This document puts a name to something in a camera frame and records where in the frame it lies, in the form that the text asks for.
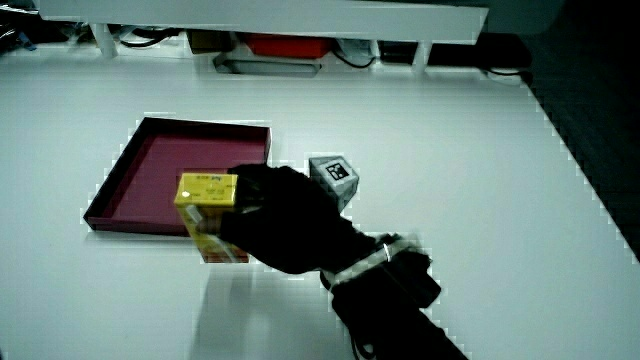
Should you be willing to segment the person's right hand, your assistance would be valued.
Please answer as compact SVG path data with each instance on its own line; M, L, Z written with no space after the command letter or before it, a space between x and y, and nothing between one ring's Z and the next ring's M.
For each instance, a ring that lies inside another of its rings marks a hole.
M203 218L196 229L284 273L337 274L399 239L357 230L319 184L288 166L245 164L228 172L237 177L233 209Z

